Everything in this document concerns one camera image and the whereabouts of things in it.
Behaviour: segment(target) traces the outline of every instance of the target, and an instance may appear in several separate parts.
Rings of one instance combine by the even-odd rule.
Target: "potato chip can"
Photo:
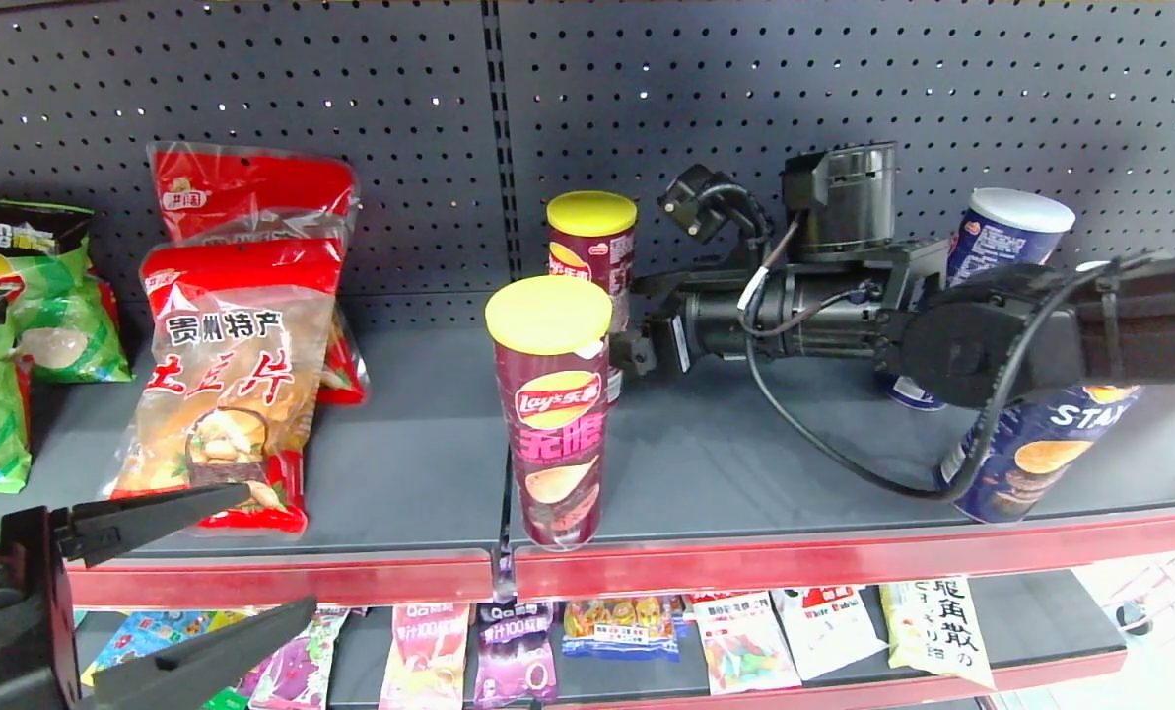
[[[610,333],[627,329],[636,260],[636,202],[616,193],[578,190],[548,202],[548,273],[590,280],[615,303]],[[609,369],[606,404],[623,390],[623,373]]]
[[[1139,387],[1070,387],[1038,403],[1007,409],[994,422],[988,454],[969,491],[954,507],[985,523],[1020,521],[1139,395]],[[952,482],[969,457],[974,438],[975,431],[967,431],[939,463],[940,485]]]
[[[952,235],[947,288],[1003,264],[1042,264],[1073,227],[1074,210],[1055,199],[1019,189],[975,189],[960,228]],[[946,407],[906,376],[885,377],[885,394],[925,413]]]
[[[606,293],[569,275],[522,279],[486,302],[525,531],[573,549],[600,525]]]

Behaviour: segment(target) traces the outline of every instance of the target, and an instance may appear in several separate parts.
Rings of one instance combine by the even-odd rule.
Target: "pegboard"
[[[660,217],[687,166],[736,174],[780,220],[785,158],[877,140],[899,145],[898,236],[949,233],[972,188],[998,186],[1079,212],[1058,264],[1175,253],[1175,4],[530,0],[498,14],[525,273],[546,261],[556,194],[637,199],[637,270],[667,270],[736,239],[701,247]]]
[[[344,295],[489,290],[510,275],[478,4],[0,13],[0,196],[99,210],[93,257],[125,300],[143,300],[137,266],[164,240],[145,156],[159,139],[345,159],[364,209]]]

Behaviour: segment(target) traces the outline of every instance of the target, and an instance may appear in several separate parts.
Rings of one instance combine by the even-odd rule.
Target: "blue chip can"
[[[1073,387],[1046,401],[1007,409],[974,482],[954,507],[985,523],[1012,523],[1043,497],[1070,463],[1127,413],[1141,388]],[[952,482],[974,446],[973,430],[939,463],[940,485]]]
[[[952,235],[947,287],[1003,264],[1042,264],[1073,227],[1074,210],[1055,199],[1019,189],[975,189],[960,229]],[[907,377],[886,379],[885,394],[899,404],[929,413],[946,407]]]

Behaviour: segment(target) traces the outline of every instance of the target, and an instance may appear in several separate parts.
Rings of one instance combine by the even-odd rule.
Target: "red shelf edge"
[[[964,678],[926,676],[898,682],[841,684],[841,686],[795,688],[744,695],[672,697],[664,701],[588,702],[557,704],[559,710],[672,710],[677,706],[721,706],[727,710],[871,710],[875,706],[921,704],[931,701],[958,701],[993,692],[1023,690],[1045,684],[1073,682],[1116,674],[1127,662],[1127,650],[1079,656],[1042,664],[1013,665],[994,670],[992,691]]]
[[[602,543],[573,552],[519,548],[515,574],[518,596],[537,602],[1033,572],[1175,551],[1175,509],[1152,517],[1142,511],[1110,513],[1077,521],[878,530],[873,535]]]
[[[492,598],[492,563],[483,549],[429,558],[254,560],[114,561],[68,567],[66,577],[79,609],[242,609],[307,595],[343,607]]]

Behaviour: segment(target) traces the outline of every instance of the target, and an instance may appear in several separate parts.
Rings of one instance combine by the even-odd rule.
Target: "yellow lid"
[[[483,317],[496,342],[510,350],[565,355],[605,337],[613,310],[607,293],[590,280],[548,275],[498,289]]]
[[[584,189],[548,202],[548,223],[575,236],[609,236],[632,228],[636,202],[622,194]]]

